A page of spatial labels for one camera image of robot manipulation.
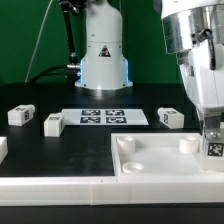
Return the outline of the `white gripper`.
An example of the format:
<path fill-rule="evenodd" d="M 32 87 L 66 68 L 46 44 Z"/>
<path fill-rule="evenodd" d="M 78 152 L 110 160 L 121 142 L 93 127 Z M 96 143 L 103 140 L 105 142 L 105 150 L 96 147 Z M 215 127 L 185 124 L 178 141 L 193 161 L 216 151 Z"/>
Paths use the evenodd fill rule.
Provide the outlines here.
<path fill-rule="evenodd" d="M 215 46 L 216 68 L 210 69 L 207 43 L 177 54 L 188 98 L 203 113 L 201 121 L 206 140 L 221 140 L 221 114 L 224 112 L 224 46 Z"/>

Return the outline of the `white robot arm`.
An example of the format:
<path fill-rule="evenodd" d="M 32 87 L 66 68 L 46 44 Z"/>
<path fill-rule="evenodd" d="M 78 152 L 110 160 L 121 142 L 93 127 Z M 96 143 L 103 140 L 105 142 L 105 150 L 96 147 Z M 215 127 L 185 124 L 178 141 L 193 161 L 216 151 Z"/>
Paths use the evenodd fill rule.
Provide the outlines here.
<path fill-rule="evenodd" d="M 224 140 L 224 0 L 153 0 L 206 140 Z"/>

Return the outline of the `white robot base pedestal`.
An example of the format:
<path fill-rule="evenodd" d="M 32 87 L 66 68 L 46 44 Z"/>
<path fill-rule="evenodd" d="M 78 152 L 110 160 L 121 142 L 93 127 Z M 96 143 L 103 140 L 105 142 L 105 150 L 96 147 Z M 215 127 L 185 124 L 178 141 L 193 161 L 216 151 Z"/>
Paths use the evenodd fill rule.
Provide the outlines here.
<path fill-rule="evenodd" d="M 86 54 L 81 76 L 75 83 L 93 91 L 114 91 L 132 85 L 128 61 L 122 53 L 123 18 L 107 0 L 88 0 L 86 6 Z"/>

